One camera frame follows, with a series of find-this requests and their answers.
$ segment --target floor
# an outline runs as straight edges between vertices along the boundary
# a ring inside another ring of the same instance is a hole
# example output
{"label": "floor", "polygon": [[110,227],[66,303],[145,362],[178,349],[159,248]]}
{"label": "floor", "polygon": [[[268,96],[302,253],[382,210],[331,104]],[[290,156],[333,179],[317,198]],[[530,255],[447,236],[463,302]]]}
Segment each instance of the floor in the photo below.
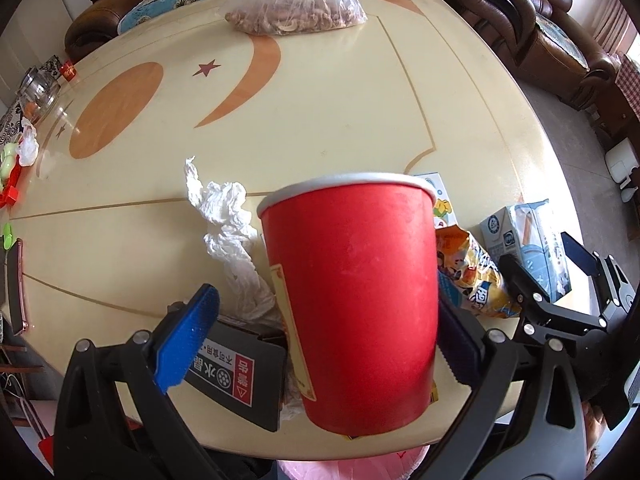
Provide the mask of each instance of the floor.
{"label": "floor", "polygon": [[629,242],[627,228],[638,220],[604,161],[605,149],[578,112],[539,88],[518,82],[529,99],[558,156],[574,198],[585,247],[612,254],[634,288],[640,282],[640,242]]}

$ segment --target checkered cloth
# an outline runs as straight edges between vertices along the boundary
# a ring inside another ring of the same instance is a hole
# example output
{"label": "checkered cloth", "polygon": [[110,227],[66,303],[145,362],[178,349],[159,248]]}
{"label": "checkered cloth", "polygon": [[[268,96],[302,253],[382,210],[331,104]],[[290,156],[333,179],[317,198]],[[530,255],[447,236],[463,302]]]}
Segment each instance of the checkered cloth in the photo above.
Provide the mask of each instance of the checkered cloth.
{"label": "checkered cloth", "polygon": [[622,57],[622,66],[616,77],[616,85],[640,120],[640,66],[627,56]]}

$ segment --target warning label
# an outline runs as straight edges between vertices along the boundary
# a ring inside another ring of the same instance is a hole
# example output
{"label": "warning label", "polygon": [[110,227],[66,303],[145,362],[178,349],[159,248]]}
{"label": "warning label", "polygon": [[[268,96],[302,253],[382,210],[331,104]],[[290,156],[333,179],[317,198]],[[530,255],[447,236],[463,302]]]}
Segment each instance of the warning label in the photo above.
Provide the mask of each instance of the warning label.
{"label": "warning label", "polygon": [[251,407],[254,364],[253,359],[205,339],[190,370],[211,386]]}

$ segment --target yellow cartoon packaging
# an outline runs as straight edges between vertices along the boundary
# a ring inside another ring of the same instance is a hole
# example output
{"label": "yellow cartoon packaging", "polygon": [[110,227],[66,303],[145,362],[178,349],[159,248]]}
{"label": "yellow cartoon packaging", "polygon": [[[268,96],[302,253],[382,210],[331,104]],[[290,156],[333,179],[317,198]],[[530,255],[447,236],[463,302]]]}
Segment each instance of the yellow cartoon packaging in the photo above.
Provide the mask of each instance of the yellow cartoon packaging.
{"label": "yellow cartoon packaging", "polygon": [[437,229],[436,242],[438,269],[453,282],[473,311],[503,318],[520,313],[520,307],[506,291],[498,267],[471,233],[457,225]]}

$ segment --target star pattern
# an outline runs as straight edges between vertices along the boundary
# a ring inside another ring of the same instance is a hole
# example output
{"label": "star pattern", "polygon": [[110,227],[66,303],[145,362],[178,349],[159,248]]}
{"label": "star pattern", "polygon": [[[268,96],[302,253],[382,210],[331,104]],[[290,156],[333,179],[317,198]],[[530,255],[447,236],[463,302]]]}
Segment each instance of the star pattern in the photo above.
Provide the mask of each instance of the star pattern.
{"label": "star pattern", "polygon": [[206,65],[198,64],[198,66],[200,67],[200,70],[198,70],[193,75],[195,76],[195,75],[198,75],[198,74],[204,74],[204,77],[208,76],[209,72],[211,72],[214,68],[218,68],[220,66],[220,65],[216,65],[215,62],[216,62],[216,60],[214,59],[211,63],[207,63]]}

